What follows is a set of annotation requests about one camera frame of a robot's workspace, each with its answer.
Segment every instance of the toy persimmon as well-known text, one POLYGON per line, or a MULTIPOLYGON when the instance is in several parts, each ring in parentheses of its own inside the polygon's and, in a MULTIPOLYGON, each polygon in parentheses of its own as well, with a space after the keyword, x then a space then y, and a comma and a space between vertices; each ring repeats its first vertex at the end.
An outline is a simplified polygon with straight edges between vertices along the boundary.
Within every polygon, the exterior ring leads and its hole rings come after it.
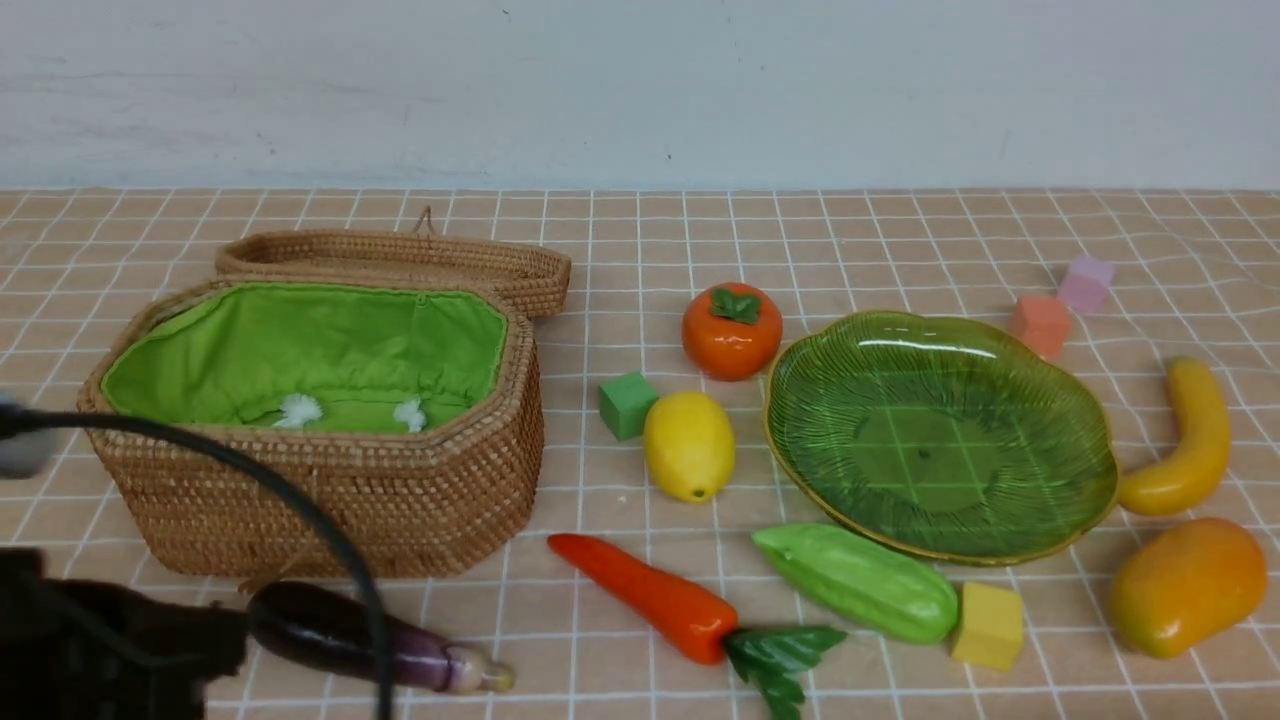
POLYGON ((742 380, 773 360, 782 313, 764 292, 740 282, 704 290, 685 309, 685 354, 716 380, 742 380))

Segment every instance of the toy lemon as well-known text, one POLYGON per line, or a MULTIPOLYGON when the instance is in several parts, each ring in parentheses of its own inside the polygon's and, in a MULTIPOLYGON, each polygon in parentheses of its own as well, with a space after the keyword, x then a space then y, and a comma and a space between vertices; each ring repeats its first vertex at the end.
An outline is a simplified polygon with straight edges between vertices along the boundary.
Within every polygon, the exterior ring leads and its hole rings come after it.
POLYGON ((728 414, 696 391, 663 396, 644 425, 649 477, 663 492, 685 502, 707 502, 733 475, 737 448, 728 414))

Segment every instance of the plastic fruit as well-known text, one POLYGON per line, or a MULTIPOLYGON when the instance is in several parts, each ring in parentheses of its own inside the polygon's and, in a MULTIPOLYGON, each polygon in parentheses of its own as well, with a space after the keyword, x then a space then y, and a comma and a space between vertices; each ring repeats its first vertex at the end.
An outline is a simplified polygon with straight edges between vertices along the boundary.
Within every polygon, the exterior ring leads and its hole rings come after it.
POLYGON ((941 642, 960 618, 960 600, 941 573, 844 528, 774 525, 751 541, 800 594, 893 639, 941 642))
POLYGON ((1176 657, 1243 621, 1267 589, 1262 546, 1221 518, 1188 520, 1135 552, 1111 587, 1111 621, 1130 648, 1176 657))
POLYGON ((685 502, 707 502, 733 474, 733 427, 707 393, 667 395, 645 418, 644 455, 649 477, 663 492, 685 502))
POLYGON ((782 313, 768 295, 749 284, 721 283, 685 309, 681 342, 689 359, 712 379, 742 380, 778 354, 782 313))
POLYGON ((1120 506, 1138 515, 1176 515, 1204 502, 1226 474, 1231 420, 1213 372, 1194 357, 1169 363, 1178 448, 1120 479, 1120 506))

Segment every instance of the basket handle loop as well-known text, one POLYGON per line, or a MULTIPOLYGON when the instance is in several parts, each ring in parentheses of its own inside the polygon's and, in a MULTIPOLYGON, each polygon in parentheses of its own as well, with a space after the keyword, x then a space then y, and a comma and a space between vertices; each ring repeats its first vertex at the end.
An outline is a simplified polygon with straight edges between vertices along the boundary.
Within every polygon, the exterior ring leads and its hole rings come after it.
POLYGON ((426 240, 431 240, 433 237, 435 237, 436 234, 439 234, 439 233, 435 232, 435 225, 431 224, 431 205, 430 204, 428 204, 425 208, 422 208, 422 213, 417 217, 417 223, 413 224, 413 229, 410 231, 410 234, 417 234, 417 232, 420 229, 422 229, 422 223, 426 223, 426 240))

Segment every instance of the orange cube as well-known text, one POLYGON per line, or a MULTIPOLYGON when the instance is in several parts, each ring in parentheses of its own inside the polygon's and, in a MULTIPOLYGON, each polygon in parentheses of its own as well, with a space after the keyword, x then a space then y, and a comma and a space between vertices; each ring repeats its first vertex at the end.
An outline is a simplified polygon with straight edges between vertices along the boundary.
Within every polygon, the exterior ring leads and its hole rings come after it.
POLYGON ((1056 297, 1020 295, 1009 332, 1041 357, 1057 357, 1071 334, 1071 314, 1056 297))

